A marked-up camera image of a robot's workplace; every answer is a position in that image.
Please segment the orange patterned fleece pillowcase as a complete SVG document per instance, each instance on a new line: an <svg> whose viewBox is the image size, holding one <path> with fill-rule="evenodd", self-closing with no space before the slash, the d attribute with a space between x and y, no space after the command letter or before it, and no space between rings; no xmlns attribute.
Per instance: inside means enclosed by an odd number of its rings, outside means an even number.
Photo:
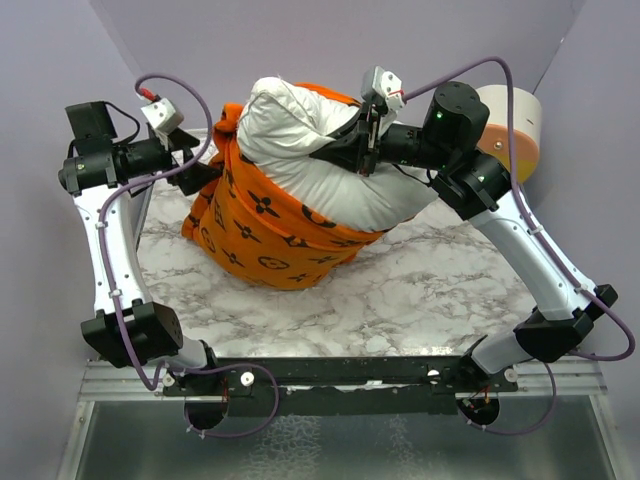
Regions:
<svg viewBox="0 0 640 480"><path fill-rule="evenodd" d="M213 126L222 175L200 190L183 236L240 280L301 290L415 217L432 193L392 166L363 177L313 158L359 107L319 85L257 80Z"/></svg>

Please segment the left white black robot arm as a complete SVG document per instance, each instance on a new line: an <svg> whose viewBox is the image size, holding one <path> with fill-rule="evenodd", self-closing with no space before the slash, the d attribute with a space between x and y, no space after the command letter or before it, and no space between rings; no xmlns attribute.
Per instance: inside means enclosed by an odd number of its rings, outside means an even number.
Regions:
<svg viewBox="0 0 640 480"><path fill-rule="evenodd" d="M149 133L144 140L118 141L105 101L65 112L74 138L58 177L83 221L95 285L94 316L81 324L85 342L116 368L161 362L187 370L195 392L214 392L221 371L211 348L185 337L174 310L155 302L144 283L130 203L145 180L160 174L191 194L218 171L201 163L173 171L174 153L191 160L199 142L180 129L183 116L166 98L151 96L143 106Z"/></svg>

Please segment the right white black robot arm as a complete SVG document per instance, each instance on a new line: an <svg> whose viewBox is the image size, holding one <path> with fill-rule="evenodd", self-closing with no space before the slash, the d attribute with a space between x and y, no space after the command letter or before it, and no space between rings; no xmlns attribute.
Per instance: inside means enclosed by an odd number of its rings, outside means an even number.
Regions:
<svg viewBox="0 0 640 480"><path fill-rule="evenodd" d="M552 363L573 351L618 294L611 285L584 277L555 250L534 226L507 168L479 148L489 109L478 92L457 81L438 86L422 127L393 125L381 133L386 111L367 95L312 158L365 176L380 163L435 171L431 188L491 241L536 302L527 320L481 338L465 352L458 366L461 383L481 391L510 365L531 359Z"/></svg>

